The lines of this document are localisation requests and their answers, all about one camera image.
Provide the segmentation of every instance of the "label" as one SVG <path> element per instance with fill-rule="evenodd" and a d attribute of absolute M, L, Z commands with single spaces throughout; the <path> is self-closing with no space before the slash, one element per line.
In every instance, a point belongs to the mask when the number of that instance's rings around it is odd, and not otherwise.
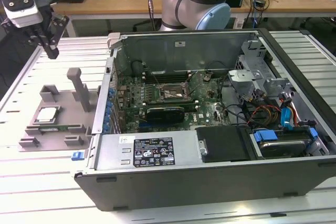
<path fill-rule="evenodd" d="M 47 131 L 58 131 L 57 128 L 45 128 L 45 129 L 40 129 L 42 132 L 47 132 Z"/>
<path fill-rule="evenodd" d="M 171 137 L 134 140 L 135 167 L 175 165 L 173 139 Z"/>
<path fill-rule="evenodd" d="M 175 47 L 185 47 L 185 41 L 177 41 L 177 42 L 175 42 Z"/>
<path fill-rule="evenodd" d="M 133 144 L 135 136 L 119 136 L 119 144 Z"/>

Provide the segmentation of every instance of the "warning label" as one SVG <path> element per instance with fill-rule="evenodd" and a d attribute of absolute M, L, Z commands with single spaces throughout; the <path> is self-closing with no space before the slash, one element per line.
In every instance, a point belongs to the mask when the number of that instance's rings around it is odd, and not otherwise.
<path fill-rule="evenodd" d="M 171 137 L 134 140 L 135 167 L 175 165 L 173 139 Z"/>

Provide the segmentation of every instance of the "blue latch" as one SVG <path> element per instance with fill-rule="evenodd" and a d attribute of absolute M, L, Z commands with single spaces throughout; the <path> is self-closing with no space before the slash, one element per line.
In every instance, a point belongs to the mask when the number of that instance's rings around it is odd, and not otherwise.
<path fill-rule="evenodd" d="M 109 88 L 109 97 L 112 97 L 114 95 L 114 89 Z"/>
<path fill-rule="evenodd" d="M 110 102 L 110 101 L 107 101 L 106 102 L 106 108 L 112 108 L 112 106 L 113 106 L 113 103 L 112 102 Z"/>
<path fill-rule="evenodd" d="M 257 131 L 253 135 L 257 142 L 278 140 L 278 137 L 273 130 Z"/>
<path fill-rule="evenodd" d="M 309 133 L 310 133 L 311 137 L 313 138 L 313 140 L 316 140 L 317 137 L 319 136 L 319 134 L 317 133 L 317 131 L 314 128 L 310 128 Z"/>
<path fill-rule="evenodd" d="M 84 160 L 84 152 L 74 152 L 72 154 L 71 160 L 72 161 L 79 161 L 79 160 Z"/>
<path fill-rule="evenodd" d="M 281 125 L 284 128 L 292 130 L 293 127 L 290 125 L 291 111 L 289 108 L 283 108 L 281 110 Z"/>

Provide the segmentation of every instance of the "metal frame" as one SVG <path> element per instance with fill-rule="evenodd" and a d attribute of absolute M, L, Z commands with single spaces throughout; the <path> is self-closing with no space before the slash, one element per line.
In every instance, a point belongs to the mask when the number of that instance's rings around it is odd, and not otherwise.
<path fill-rule="evenodd" d="M 291 32 L 272 32 L 271 34 L 275 36 L 282 33 Z M 63 56 L 65 51 L 69 55 L 64 55 L 66 57 L 59 59 L 72 63 L 69 59 L 73 60 L 75 55 L 78 57 L 78 61 L 87 56 L 94 57 L 96 55 L 95 50 L 103 50 L 100 46 L 88 48 L 87 50 L 92 52 L 92 55 L 90 55 L 90 53 L 85 53 L 86 50 L 81 45 L 97 45 L 98 43 L 98 38 L 93 39 L 92 37 L 63 38 L 60 41 L 60 45 L 63 47 L 63 50 L 60 50 L 60 56 Z M 28 76 L 34 75 L 35 70 L 31 70 L 37 66 L 34 62 L 39 59 L 39 55 L 40 51 L 32 54 L 30 58 L 32 62 L 29 60 L 30 63 L 27 63 L 24 67 L 25 71 L 22 71 L 20 76 L 17 77 L 18 83 L 6 94 L 7 98 L 1 101 L 1 114 L 5 114 L 6 100 L 10 102 L 17 96 L 17 93 L 23 90 L 21 84 L 27 82 Z M 57 61 L 49 60 L 48 64 L 60 64 Z M 60 82 L 55 80 L 53 84 L 57 85 Z M 33 95 L 34 92 L 38 93 L 38 91 L 30 91 L 29 95 Z M 19 100 L 16 108 L 29 105 L 29 101 Z M 24 120 L 25 114 L 20 113 L 19 116 L 20 118 L 10 119 L 16 124 L 15 132 L 11 132 L 11 134 L 15 134 L 17 131 L 23 132 L 23 128 L 18 124 L 20 120 Z M 7 136 L 8 126 L 0 124 L 0 132 L 2 136 Z M 97 220 L 101 223 L 116 224 L 167 223 L 170 221 L 223 224 L 237 222 L 246 224 L 308 224 L 334 223 L 336 221 L 336 177 L 326 180 L 303 197 L 259 199 L 111 213 L 101 212 L 80 190 L 69 174 L 70 170 L 85 166 L 86 161 L 71 161 L 72 151 L 18 153 L 16 142 L 13 139 L 9 146 L 2 141 L 0 145 L 2 164 L 0 200 L 6 202 L 0 209 L 3 223 L 44 224 L 46 218 L 52 220 L 52 223 L 76 221 L 84 224 Z"/>
<path fill-rule="evenodd" d="M 231 18 L 235 18 L 234 29 L 242 29 L 247 12 L 231 13 Z M 264 18 L 305 18 L 305 17 L 335 17 L 334 13 L 291 13 L 291 12 L 264 12 Z M 69 23 L 67 26 L 67 32 L 69 37 L 77 37 L 76 29 L 72 23 L 74 20 L 87 20 L 87 19 L 141 19 L 149 18 L 147 13 L 134 13 L 134 14 L 88 14 L 88 15 L 68 15 Z M 154 14 L 154 18 L 162 18 L 162 14 Z"/>

